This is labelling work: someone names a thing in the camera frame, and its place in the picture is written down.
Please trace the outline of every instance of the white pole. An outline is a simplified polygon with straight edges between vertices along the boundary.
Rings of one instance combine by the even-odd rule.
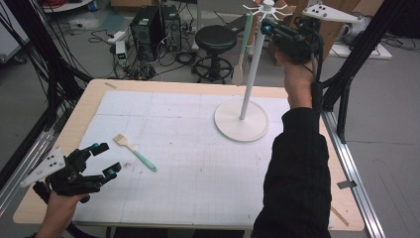
[[[255,51],[253,56],[253,62],[251,63],[250,74],[248,76],[247,90],[245,91],[244,103],[242,104],[242,111],[240,119],[244,120],[245,115],[247,114],[248,103],[250,102],[251,91],[253,90],[254,80],[256,79],[257,68],[259,67],[260,57],[263,49],[263,40],[265,35],[262,33],[261,22],[259,22],[259,32],[257,33]]]

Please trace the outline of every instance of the mint green handle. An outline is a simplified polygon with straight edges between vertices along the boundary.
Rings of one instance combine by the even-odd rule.
[[[245,24],[245,30],[244,30],[244,41],[242,42],[242,47],[241,47],[241,55],[243,55],[245,53],[245,49],[247,48],[247,44],[248,44],[248,38],[250,37],[250,33],[251,33],[251,27],[253,26],[253,13],[248,13],[247,14],[247,23]]]
[[[152,162],[150,162],[148,159],[146,159],[146,157],[144,157],[142,154],[140,154],[137,151],[134,151],[133,153],[137,156],[137,158],[139,158],[153,172],[156,172],[158,170],[158,168],[154,164],[152,164]]]

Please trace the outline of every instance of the human hand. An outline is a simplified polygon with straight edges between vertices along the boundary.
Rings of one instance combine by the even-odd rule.
[[[311,84],[314,81],[311,61],[302,65],[294,64],[284,53],[277,51],[275,58],[284,67],[284,88],[288,94],[290,109],[312,108]]]
[[[70,224],[77,202],[87,194],[64,196],[52,191],[46,217],[37,233],[37,238],[61,237]]]

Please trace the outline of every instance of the metal frame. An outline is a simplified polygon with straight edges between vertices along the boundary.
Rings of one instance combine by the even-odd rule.
[[[0,190],[0,217],[3,215],[4,211],[19,191],[19,183],[21,180],[23,180],[29,170],[37,164],[38,160],[47,150],[52,141],[53,129],[50,129],[47,132],[42,132],[25,158],[22,160],[22,163],[16,168],[15,172],[10,176],[7,183]]]
[[[322,112],[322,119],[327,127],[331,141],[336,149],[340,163],[345,172],[348,181],[354,181],[355,187],[352,187],[352,193],[358,203],[359,210],[361,211],[362,217],[367,226],[367,231],[372,238],[384,238],[382,226],[374,212],[373,206],[371,205],[368,193],[365,189],[362,178],[359,175],[358,168],[353,160],[352,154],[350,153],[347,144],[341,142],[339,135],[336,133],[337,130],[337,119],[333,112]]]
[[[380,43],[387,29],[404,10],[407,3],[408,0],[384,0],[359,39],[359,43],[352,50],[340,70],[333,77],[323,82],[323,87],[328,89],[324,93],[322,118],[338,153],[347,180],[356,184],[356,186],[352,187],[352,193],[364,218],[367,231],[372,238],[385,237],[385,234],[368,198],[368,193],[345,140],[350,87],[359,69],[361,69],[370,53]],[[340,99],[340,108],[337,120],[333,108],[338,99]]]

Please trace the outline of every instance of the wooden table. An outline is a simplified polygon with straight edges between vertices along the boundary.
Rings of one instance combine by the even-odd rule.
[[[200,94],[200,95],[244,95],[245,88],[235,85],[220,84],[197,84],[197,83],[176,83],[176,82],[153,82],[153,81],[122,81],[122,80],[92,80],[87,86],[76,108],[71,114],[61,134],[57,138],[55,144],[60,145],[65,155],[71,153],[74,149],[79,148],[83,135],[92,118],[101,104],[102,97],[107,91],[136,91],[136,92],[153,92],[153,93],[177,93],[177,94]],[[252,97],[263,98],[286,98],[287,94],[284,88],[275,87],[254,87]],[[332,177],[332,209],[331,221],[332,230],[361,231],[365,228],[365,224],[359,212],[358,206],[354,200],[352,192],[349,188],[339,189],[338,182],[345,181],[346,177],[341,168],[337,154],[331,143],[331,139],[327,133],[324,123],[320,123],[320,131],[328,143],[330,160],[329,167]],[[40,224],[43,221],[46,205],[38,198],[38,196],[29,189],[26,196],[22,200],[20,206],[13,217],[16,223],[20,224]],[[232,228],[252,229],[254,221],[250,221],[248,225],[233,225]],[[122,223],[102,224],[101,222],[79,222],[81,225],[127,225]],[[179,223],[174,224],[130,224],[131,226],[161,226],[161,227],[185,227],[185,228],[229,228],[227,226],[206,226],[204,224],[194,225]]]

